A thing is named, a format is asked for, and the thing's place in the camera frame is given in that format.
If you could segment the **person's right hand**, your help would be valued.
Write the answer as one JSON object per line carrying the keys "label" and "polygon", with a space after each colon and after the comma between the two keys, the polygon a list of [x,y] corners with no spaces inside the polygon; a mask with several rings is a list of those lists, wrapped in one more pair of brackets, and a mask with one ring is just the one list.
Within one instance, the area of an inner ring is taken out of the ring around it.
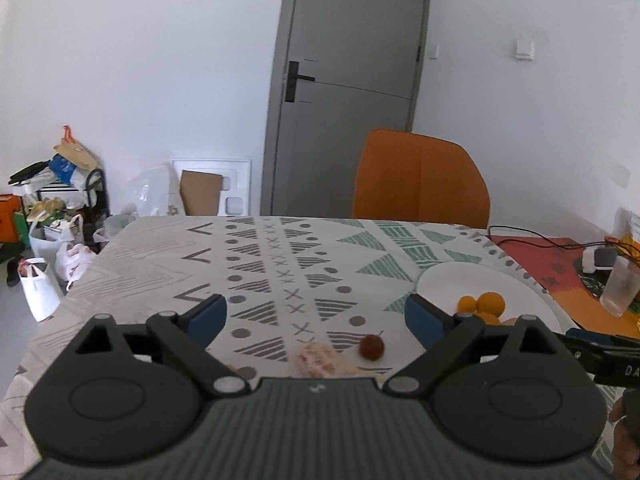
{"label": "person's right hand", "polygon": [[640,477],[640,448],[628,431],[623,399],[618,399],[615,402],[610,414],[608,414],[608,420],[615,424],[612,475],[615,479],[637,480]]}

